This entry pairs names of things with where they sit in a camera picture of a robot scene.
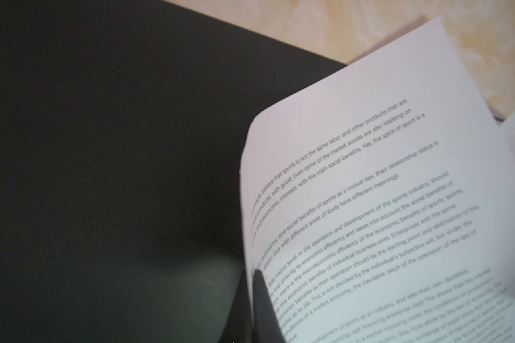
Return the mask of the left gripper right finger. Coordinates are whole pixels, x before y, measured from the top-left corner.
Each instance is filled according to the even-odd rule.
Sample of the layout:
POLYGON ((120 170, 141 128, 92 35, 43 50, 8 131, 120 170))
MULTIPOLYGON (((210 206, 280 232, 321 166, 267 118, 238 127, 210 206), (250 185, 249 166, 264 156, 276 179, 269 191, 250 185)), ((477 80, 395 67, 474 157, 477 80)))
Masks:
POLYGON ((255 270, 253 275, 253 319, 253 342, 286 342, 270 300, 266 281, 260 270, 255 270))

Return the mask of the black and white folder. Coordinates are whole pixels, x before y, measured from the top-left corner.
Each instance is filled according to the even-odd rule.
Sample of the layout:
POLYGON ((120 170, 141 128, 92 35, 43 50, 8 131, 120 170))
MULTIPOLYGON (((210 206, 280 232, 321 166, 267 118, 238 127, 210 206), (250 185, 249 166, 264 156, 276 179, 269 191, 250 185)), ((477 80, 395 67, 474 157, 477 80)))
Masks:
POLYGON ((216 342, 239 168, 342 64, 164 1, 0 1, 0 342, 216 342))

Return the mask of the highlighted paper sheet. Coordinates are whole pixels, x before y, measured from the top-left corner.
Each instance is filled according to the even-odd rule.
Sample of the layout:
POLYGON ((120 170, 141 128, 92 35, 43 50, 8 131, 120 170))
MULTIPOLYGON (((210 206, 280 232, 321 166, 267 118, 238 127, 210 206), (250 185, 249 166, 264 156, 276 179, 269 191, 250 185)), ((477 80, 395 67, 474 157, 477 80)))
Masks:
POLYGON ((240 200, 287 342, 515 342, 515 156, 441 19, 257 115, 240 200))

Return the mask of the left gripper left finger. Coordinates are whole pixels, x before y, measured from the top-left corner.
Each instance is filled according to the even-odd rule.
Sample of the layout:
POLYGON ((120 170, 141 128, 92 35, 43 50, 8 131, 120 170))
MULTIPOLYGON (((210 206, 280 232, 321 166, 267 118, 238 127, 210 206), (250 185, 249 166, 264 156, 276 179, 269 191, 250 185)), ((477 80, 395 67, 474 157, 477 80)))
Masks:
POLYGON ((246 273, 241 274, 219 343, 251 342, 251 308, 246 273))

